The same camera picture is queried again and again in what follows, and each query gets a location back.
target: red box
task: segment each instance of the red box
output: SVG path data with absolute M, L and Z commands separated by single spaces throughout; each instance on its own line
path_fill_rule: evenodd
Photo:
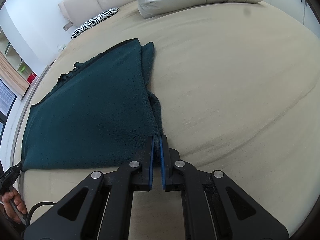
M 32 82 L 33 82 L 33 80 L 36 78 L 36 73 L 34 73 L 34 72 L 32 72 L 31 74 L 30 74 L 30 76 L 28 77 L 28 79 L 27 79 L 27 82 L 29 83 L 29 84 L 31 84 Z

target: bed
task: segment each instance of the bed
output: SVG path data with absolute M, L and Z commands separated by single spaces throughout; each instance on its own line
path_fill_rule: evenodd
M 320 194 L 319 38 L 264 2 L 204 5 L 144 19 L 134 1 L 73 39 L 30 105 L 74 62 L 131 38 L 154 43 L 150 90 L 160 100 L 169 146 L 202 171 L 223 170 L 292 235 Z M 28 170 L 20 191 L 28 209 L 57 202 L 95 170 L 116 167 Z M 156 169 L 152 191 L 134 194 L 129 239 L 184 239 L 180 193 L 165 193 L 160 184 Z

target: human hand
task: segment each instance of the human hand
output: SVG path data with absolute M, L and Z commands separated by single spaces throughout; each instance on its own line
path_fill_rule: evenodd
M 21 195 L 18 193 L 18 191 L 15 188 L 13 188 L 13 190 L 10 192 L 4 193 L 4 195 L 2 196 L 2 202 L 3 202 L 4 209 L 5 209 L 5 212 L 7 213 L 8 217 L 11 218 L 14 222 L 20 224 L 21 219 L 15 213 L 15 211 L 13 210 L 13 208 L 9 202 L 11 199 L 14 201 L 18 210 L 22 214 L 27 213 L 26 205 L 25 205 L 24 201 L 21 199 Z

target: green object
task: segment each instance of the green object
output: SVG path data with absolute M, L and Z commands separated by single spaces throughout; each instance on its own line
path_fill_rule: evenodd
M 147 136 L 159 160 L 159 100 L 146 89 L 154 46 L 124 41 L 63 74 L 31 106 L 22 141 L 23 170 L 116 166 L 133 159 Z
M 20 72 L 22 73 L 25 69 L 26 69 L 26 65 L 24 65 L 21 69 L 20 69 Z

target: zebra print pillow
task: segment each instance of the zebra print pillow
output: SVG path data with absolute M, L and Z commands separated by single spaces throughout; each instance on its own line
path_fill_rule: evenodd
M 118 11 L 118 7 L 110 8 L 101 14 L 91 18 L 89 21 L 86 21 L 84 24 L 82 24 L 80 27 L 78 27 L 74 33 L 72 34 L 71 38 L 74 39 L 78 37 L 81 33 L 84 31 L 94 27 L 95 25 L 99 24 L 100 22 L 104 21 L 107 18 L 110 18 L 112 15 L 116 14 Z

